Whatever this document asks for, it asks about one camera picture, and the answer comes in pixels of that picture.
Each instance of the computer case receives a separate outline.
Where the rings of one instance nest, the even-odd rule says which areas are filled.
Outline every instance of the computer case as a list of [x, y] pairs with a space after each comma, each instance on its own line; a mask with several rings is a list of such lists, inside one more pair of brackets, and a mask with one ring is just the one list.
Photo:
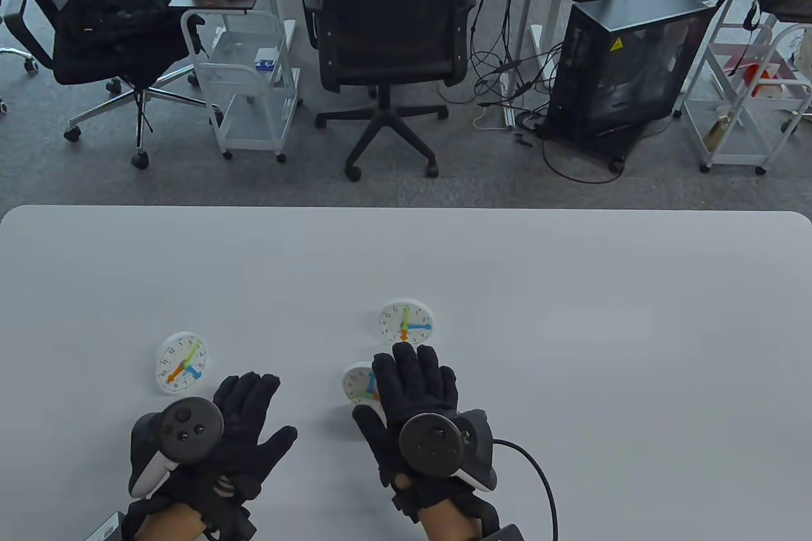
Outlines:
[[[589, 147], [608, 134], [667, 117], [714, 11], [716, 5], [705, 0], [575, 4], [545, 129]], [[598, 152], [623, 160], [628, 150]]]

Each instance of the orange object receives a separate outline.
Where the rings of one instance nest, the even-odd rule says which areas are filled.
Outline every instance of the orange object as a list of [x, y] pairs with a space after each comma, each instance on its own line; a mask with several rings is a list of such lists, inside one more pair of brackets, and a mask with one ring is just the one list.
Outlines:
[[170, 382], [174, 381], [174, 379], [177, 378], [177, 376], [183, 371], [183, 368], [185, 368], [185, 367], [186, 367], [186, 361], [180, 362], [180, 366], [178, 366], [175, 369], [175, 371], [172, 372], [171, 375], [169, 375], [169, 378], [166, 379], [166, 384], [170, 384]]

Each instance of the black office chair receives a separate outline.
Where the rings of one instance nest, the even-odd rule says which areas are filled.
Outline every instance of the black office chair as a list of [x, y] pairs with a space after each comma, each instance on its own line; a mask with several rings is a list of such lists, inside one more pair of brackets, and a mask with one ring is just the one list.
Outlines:
[[310, 43], [318, 50], [322, 85], [377, 87], [377, 108], [318, 114], [327, 121], [370, 121], [347, 158], [344, 172], [360, 179], [355, 163], [377, 132], [391, 127], [428, 159], [426, 175], [438, 176], [435, 153], [403, 122], [436, 113], [442, 106], [391, 107], [391, 86], [442, 80], [462, 82], [468, 64], [468, 13], [475, 0], [302, 0]]
[[[0, 16], [0, 25], [2, 24], [3, 17]], [[40, 71], [40, 66], [35, 62], [34, 57], [29, 52], [20, 51], [18, 48], [11, 48], [11, 46], [0, 46], [0, 55], [17, 55], [17, 57], [22, 57], [25, 71], [29, 74], [36, 74]], [[0, 114], [5, 114], [6, 112], [8, 112], [8, 106], [6, 106], [6, 102], [3, 101], [3, 97], [0, 97]]]
[[[144, 127], [150, 126], [146, 121], [144, 109], [145, 104], [151, 98], [185, 103], [195, 107], [206, 107], [206, 103], [195, 98], [178, 95], [170, 91], [163, 91], [161, 86], [173, 82], [178, 78], [189, 74], [192, 66], [186, 66], [164, 74], [172, 63], [188, 56], [186, 43], [183, 41], [183, 33], [180, 28], [181, 13], [177, 13], [177, 26], [174, 26], [174, 13], [167, 16], [168, 25], [164, 29], [159, 29], [162, 33], [155, 36], [156, 27], [143, 31], [128, 31], [120, 39], [110, 40], [96, 50], [89, 48], [77, 48], [75, 43], [75, 31], [70, 36], [72, 27], [71, 19], [67, 18], [68, 13], [75, 15], [72, 10], [66, 10], [69, 2], [76, 0], [34, 0], [44, 16], [55, 28], [55, 40], [53, 40], [53, 56], [43, 49], [35, 39], [31, 31], [26, 26], [23, 16], [28, 0], [10, 0], [6, 8], [6, 25], [9, 31], [25, 46], [33, 56], [53, 71], [53, 77], [63, 85], [84, 84], [87, 82], [101, 82], [108, 78], [113, 78], [108, 82], [108, 91], [114, 94], [118, 92], [116, 85], [123, 82], [130, 89], [116, 97], [105, 101], [86, 112], [73, 117], [67, 123], [64, 138], [67, 141], [78, 141], [81, 130], [79, 123], [89, 118], [96, 117], [105, 112], [109, 112], [116, 107], [135, 102], [138, 108], [138, 118], [136, 124], [136, 153], [131, 159], [134, 167], [145, 169], [150, 164], [150, 157], [143, 149]], [[115, 3], [120, 2], [125, 10], [119, 14], [131, 15], [166, 15], [166, 5], [169, 0], [114, 0], [112, 11], [115, 10]], [[192, 37], [197, 37], [196, 31], [190, 31]]]

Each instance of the clock face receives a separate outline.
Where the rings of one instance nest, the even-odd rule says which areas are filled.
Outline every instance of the clock face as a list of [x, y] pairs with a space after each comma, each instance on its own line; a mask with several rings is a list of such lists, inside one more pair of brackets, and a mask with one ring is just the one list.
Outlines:
[[370, 362], [354, 363], [348, 367], [341, 381], [344, 395], [356, 405], [370, 405], [383, 419], [383, 407], [377, 393], [375, 373]]
[[178, 332], [167, 338], [157, 353], [155, 379], [167, 393], [180, 393], [203, 377], [206, 344], [192, 332]]
[[429, 307], [417, 300], [390, 300], [377, 315], [377, 325], [388, 344], [429, 340], [435, 330], [435, 316]]

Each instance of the floor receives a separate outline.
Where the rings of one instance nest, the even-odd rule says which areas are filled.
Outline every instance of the floor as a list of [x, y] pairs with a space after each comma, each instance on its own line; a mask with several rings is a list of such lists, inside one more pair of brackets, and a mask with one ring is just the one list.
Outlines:
[[[534, 1], [531, 22], [543, 23], [548, 1]], [[516, 21], [520, 3], [513, 3]], [[748, 3], [739, 2], [737, 11], [746, 10]], [[282, 0], [282, 5], [287, 16], [303, 22], [299, 0]], [[503, 12], [504, 0], [485, 2], [477, 48], [495, 39]], [[36, 11], [30, 25], [48, 39], [49, 27]], [[0, 46], [15, 44], [0, 28]], [[370, 104], [366, 92], [353, 87], [340, 95], [323, 91], [317, 54], [304, 30], [296, 34], [292, 60], [301, 66], [304, 106], [296, 113], [287, 164], [277, 164], [264, 152], [235, 152], [234, 159], [225, 161], [203, 112], [154, 101], [148, 117], [155, 133], [148, 134], [146, 143], [151, 165], [140, 172], [129, 163], [134, 106], [85, 123], [81, 142], [67, 143], [62, 138], [67, 118], [104, 100], [102, 84], [59, 86], [47, 70], [30, 77], [14, 57], [0, 57], [0, 95], [9, 106], [9, 113], [0, 115], [0, 217], [23, 204], [782, 209], [812, 217], [809, 124], [800, 127], [763, 178], [748, 167], [715, 167], [700, 174], [684, 126], [665, 121], [652, 126], [651, 132], [666, 130], [642, 141], [618, 181], [580, 185], [554, 175], [537, 142], [525, 147], [510, 132], [476, 130], [472, 120], [481, 109], [475, 103], [452, 105], [447, 121], [409, 120], [434, 147], [440, 178], [424, 178], [421, 156], [393, 133], [383, 132], [360, 159], [363, 178], [353, 184], [343, 176], [343, 158], [362, 125], [336, 123], [321, 130], [314, 129], [313, 118], [320, 110], [365, 107]], [[534, 71], [531, 65], [525, 69]], [[473, 78], [470, 74], [445, 95], [469, 97]], [[194, 94], [185, 80], [170, 88]], [[441, 103], [434, 84], [397, 87], [393, 97], [395, 103]], [[481, 123], [498, 126], [499, 118], [499, 110], [493, 109]], [[760, 120], [777, 127], [784, 118], [775, 114]], [[554, 166], [572, 176], [611, 176], [603, 164], [557, 144], [548, 144], [546, 152]]]

